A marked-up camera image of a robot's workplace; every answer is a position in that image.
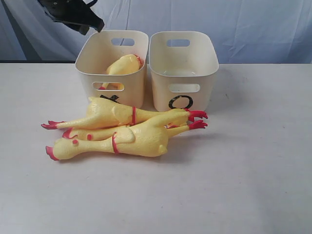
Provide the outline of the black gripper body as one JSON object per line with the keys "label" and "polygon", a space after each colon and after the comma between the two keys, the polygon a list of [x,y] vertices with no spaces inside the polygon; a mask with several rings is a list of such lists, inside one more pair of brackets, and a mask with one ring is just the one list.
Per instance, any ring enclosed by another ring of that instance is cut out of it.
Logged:
{"label": "black gripper body", "polygon": [[63,23],[70,29],[86,35],[90,28],[100,32],[104,28],[104,21],[91,9],[97,3],[83,0],[40,0],[39,4],[45,14],[54,22]]}

